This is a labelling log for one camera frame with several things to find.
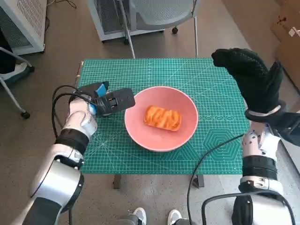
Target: chair leg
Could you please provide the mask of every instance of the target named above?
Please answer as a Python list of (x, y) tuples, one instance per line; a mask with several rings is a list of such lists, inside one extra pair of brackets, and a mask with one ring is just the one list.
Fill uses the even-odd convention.
[(15, 106), (21, 111), (21, 115), (27, 115), (28, 113), (20, 107), (19, 103), (17, 102), (17, 100), (15, 99), (14, 95), (11, 93), (10, 89), (8, 88), (8, 86), (6, 85), (5, 81), (3, 80), (2, 76), (0, 75), (0, 83), (2, 84), (2, 86), (4, 87), (4, 89), (6, 90), (6, 92), (8, 93), (8, 95), (10, 96), (10, 98), (13, 100)]
[(197, 35), (197, 16), (194, 17), (194, 31), (195, 31), (195, 53), (198, 57), (198, 35)]
[(132, 41), (131, 41), (131, 37), (130, 37), (130, 32), (127, 26), (127, 19), (126, 19), (126, 13), (125, 13), (125, 9), (123, 6), (123, 1), (119, 0), (120, 3), (120, 8), (121, 8), (121, 12), (122, 12), (122, 17), (123, 17), (123, 26), (124, 26), (124, 30), (125, 30), (125, 36), (127, 36), (128, 41), (129, 41), (129, 45), (130, 45), (130, 50), (132, 53), (132, 57), (135, 59), (135, 51), (133, 50), (133, 45), (132, 45)]

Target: grid lines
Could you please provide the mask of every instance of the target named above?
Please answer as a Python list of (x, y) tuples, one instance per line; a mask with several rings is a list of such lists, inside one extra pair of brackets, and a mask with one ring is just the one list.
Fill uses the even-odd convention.
[[(137, 94), (152, 86), (183, 91), (198, 109), (198, 128), (177, 150), (156, 153), (129, 137), (124, 112), (97, 117), (98, 129), (84, 155), (83, 173), (191, 174), (205, 152), (249, 127), (235, 80), (209, 58), (84, 61), (78, 86), (106, 80), (111, 91), (130, 87)], [(198, 172), (240, 174), (241, 156), (240, 140), (235, 140), (208, 156)]]

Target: chair wheel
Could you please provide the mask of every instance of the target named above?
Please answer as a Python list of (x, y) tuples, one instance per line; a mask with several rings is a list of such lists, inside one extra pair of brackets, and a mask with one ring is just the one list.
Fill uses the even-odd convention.
[(177, 32), (178, 32), (178, 28), (177, 28), (177, 27), (174, 27), (174, 28), (172, 29), (172, 33), (173, 33), (173, 34), (177, 34)]
[(29, 72), (33, 73), (33, 72), (34, 72), (34, 70), (35, 70), (35, 68), (34, 68), (34, 67), (29, 67)]
[(128, 39), (124, 40), (124, 45), (129, 45), (129, 40)]
[(21, 113), (21, 116), (24, 118), (24, 119), (28, 119), (30, 117), (30, 114), (28, 112), (23, 112)]

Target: white machine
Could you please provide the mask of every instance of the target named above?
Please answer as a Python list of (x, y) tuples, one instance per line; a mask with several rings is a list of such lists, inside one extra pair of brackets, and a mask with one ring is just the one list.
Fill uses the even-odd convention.
[(1, 0), (0, 25), (17, 55), (44, 51), (47, 0)]

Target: black cable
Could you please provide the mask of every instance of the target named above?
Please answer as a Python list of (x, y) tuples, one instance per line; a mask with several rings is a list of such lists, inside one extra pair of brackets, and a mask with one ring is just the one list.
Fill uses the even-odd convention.
[(57, 138), (58, 135), (57, 135), (57, 130), (56, 130), (56, 125), (55, 125), (55, 116), (54, 116), (54, 113), (55, 113), (55, 105), (57, 103), (57, 101), (63, 97), (63, 96), (66, 96), (66, 95), (70, 95), (70, 96), (75, 96), (77, 98), (81, 98), (83, 99), (84, 101), (94, 105), (94, 106), (97, 106), (97, 104), (93, 103), (92, 101), (90, 101), (89, 99), (81, 96), (81, 95), (78, 95), (78, 94), (75, 94), (75, 93), (61, 93), (59, 94), (55, 99), (54, 101), (52, 102), (52, 114), (51, 114), (51, 120), (52, 120), (52, 127), (53, 127), (53, 132), (54, 132), (54, 135), (55, 137)]
[[(54, 101), (54, 98), (55, 98), (55, 95), (56, 95), (57, 91), (58, 91), (59, 89), (61, 89), (61, 88), (64, 88), (64, 87), (73, 88), (74, 90), (78, 91), (78, 89), (77, 89), (76, 87), (73, 87), (73, 86), (71, 86), (71, 85), (61, 85), (61, 86), (57, 87), (57, 88), (54, 90), (53, 95), (52, 95), (52, 103), (53, 103), (53, 101)], [(57, 116), (57, 114), (56, 114), (56, 110), (54, 110), (54, 116), (55, 116), (55, 118), (56, 118), (58, 124), (60, 125), (60, 128), (62, 128), (62, 127), (63, 127), (63, 124), (61, 123), (60, 119), (58, 118), (58, 116)]]
[(48, 28), (50, 27), (50, 20), (49, 18), (46, 16), (46, 20), (45, 20), (45, 32), (48, 30)]
[(198, 163), (198, 165), (196, 166), (196, 168), (195, 168), (195, 170), (194, 170), (194, 172), (193, 172), (193, 175), (192, 175), (191, 181), (189, 182), (189, 186), (188, 186), (188, 190), (187, 190), (187, 213), (188, 213), (188, 219), (189, 219), (190, 225), (193, 225), (193, 224), (192, 224), (191, 212), (190, 212), (190, 209), (189, 209), (189, 194), (190, 194), (190, 191), (191, 191), (191, 187), (192, 187), (192, 182), (193, 182), (194, 176), (195, 176), (195, 174), (196, 174), (198, 168), (200, 167), (201, 162), (205, 159), (206, 156), (208, 156), (208, 155), (209, 155), (211, 152), (213, 152), (214, 150), (220, 148), (221, 146), (223, 146), (223, 145), (225, 145), (225, 144), (227, 144), (227, 143), (229, 143), (229, 142), (234, 141), (235, 139), (238, 139), (238, 138), (242, 137), (243, 135), (244, 135), (244, 134), (238, 135), (238, 136), (236, 136), (236, 137), (234, 137), (234, 138), (232, 138), (232, 139), (229, 139), (228, 141), (225, 141), (225, 142), (223, 142), (223, 143), (217, 145), (216, 147), (214, 147), (214, 148), (210, 149), (209, 151), (207, 151), (207, 152), (204, 154), (204, 156), (202, 156), (201, 159), (199, 160), (199, 163)]
[(60, 3), (60, 2), (64, 2), (64, 1), (69, 3), (69, 5), (72, 6), (73, 8), (77, 8), (76, 4), (70, 0), (58, 0), (58, 1), (55, 1), (55, 3)]
[(281, 194), (279, 194), (275, 191), (270, 191), (270, 190), (253, 191), (253, 192), (248, 192), (248, 193), (234, 193), (234, 194), (226, 194), (226, 195), (217, 195), (217, 196), (213, 196), (211, 198), (208, 198), (202, 203), (202, 207), (201, 207), (202, 224), (206, 225), (205, 206), (208, 203), (210, 203), (214, 200), (217, 200), (217, 199), (222, 199), (222, 198), (231, 198), (231, 197), (238, 197), (238, 196), (258, 195), (258, 194), (272, 194), (272, 195), (279, 196), (281, 198), (281, 200), (283, 200), (283, 202), (285, 203), (285, 205), (287, 206), (287, 208), (290, 212), (292, 225), (296, 225), (293, 210), (292, 210), (289, 202)]
[(69, 225), (72, 225), (72, 209), (69, 209)]

